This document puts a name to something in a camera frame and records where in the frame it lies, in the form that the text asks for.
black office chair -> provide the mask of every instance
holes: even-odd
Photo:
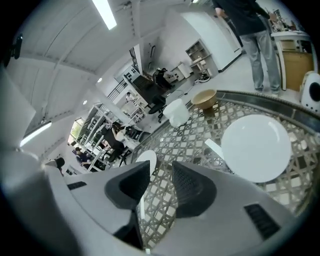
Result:
[[[154,104],[153,107],[148,107],[150,108],[149,114],[154,114],[156,112],[159,112],[160,114],[158,115],[158,122],[161,123],[161,118],[164,116],[164,109],[166,107],[166,98],[161,96],[161,95],[156,95],[152,99],[152,103]]]

